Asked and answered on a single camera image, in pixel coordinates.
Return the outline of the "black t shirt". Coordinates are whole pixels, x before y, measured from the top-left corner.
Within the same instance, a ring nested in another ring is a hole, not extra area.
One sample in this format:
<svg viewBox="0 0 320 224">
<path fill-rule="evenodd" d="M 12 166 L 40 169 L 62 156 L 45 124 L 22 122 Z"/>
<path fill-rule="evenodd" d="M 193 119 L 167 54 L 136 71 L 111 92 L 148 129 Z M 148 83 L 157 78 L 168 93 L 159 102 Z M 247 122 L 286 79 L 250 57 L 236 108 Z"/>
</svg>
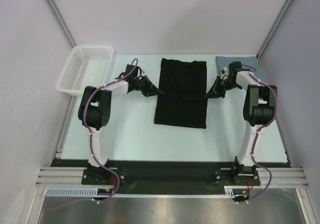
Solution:
<svg viewBox="0 0 320 224">
<path fill-rule="evenodd" d="M 206 129 L 207 62 L 161 60 L 154 123 L 175 127 Z"/>
</svg>

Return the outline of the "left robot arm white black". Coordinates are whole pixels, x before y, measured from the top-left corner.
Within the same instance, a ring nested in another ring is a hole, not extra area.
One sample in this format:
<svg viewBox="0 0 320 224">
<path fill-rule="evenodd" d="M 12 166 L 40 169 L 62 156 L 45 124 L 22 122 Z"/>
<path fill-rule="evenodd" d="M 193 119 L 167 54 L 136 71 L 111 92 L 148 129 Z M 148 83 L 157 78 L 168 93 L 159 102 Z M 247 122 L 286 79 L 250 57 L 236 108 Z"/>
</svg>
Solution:
<svg viewBox="0 0 320 224">
<path fill-rule="evenodd" d="M 120 75 L 108 84 L 84 89 L 78 109 L 78 119 L 87 128 L 89 136 L 89 158 L 82 176 L 83 185 L 105 185 L 116 177 L 108 166 L 108 156 L 103 154 L 100 135 L 110 120 L 112 100 L 132 91 L 140 91 L 145 97 L 163 94 L 144 74 Z"/>
</svg>

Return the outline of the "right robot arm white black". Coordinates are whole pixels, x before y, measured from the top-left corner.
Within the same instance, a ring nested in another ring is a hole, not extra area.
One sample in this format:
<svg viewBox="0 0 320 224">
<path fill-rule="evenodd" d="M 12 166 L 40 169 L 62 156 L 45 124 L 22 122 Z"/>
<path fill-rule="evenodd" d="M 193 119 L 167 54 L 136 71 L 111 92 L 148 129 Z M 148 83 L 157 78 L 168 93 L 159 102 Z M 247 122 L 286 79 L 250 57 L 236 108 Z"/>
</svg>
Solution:
<svg viewBox="0 0 320 224">
<path fill-rule="evenodd" d="M 242 186 L 258 179 L 257 154 L 265 130 L 277 117 L 278 99 L 276 86 L 264 83 L 251 70 L 242 67 L 225 67 L 205 98 L 224 98 L 227 91 L 235 88 L 246 91 L 243 105 L 246 126 L 240 151 L 226 178 Z"/>
</svg>

